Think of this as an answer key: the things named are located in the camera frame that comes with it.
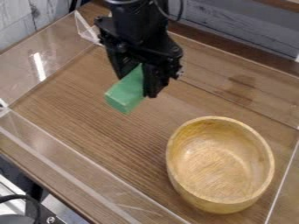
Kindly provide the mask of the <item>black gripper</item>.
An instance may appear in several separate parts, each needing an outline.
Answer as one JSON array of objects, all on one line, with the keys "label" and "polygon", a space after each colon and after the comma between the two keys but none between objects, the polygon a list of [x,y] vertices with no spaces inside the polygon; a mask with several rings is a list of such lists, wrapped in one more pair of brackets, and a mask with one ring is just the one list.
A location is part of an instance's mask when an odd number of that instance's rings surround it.
[{"label": "black gripper", "polygon": [[168,34],[169,0],[103,1],[110,16],[95,17],[94,26],[115,77],[141,65],[144,96],[156,98],[182,68],[182,49]]}]

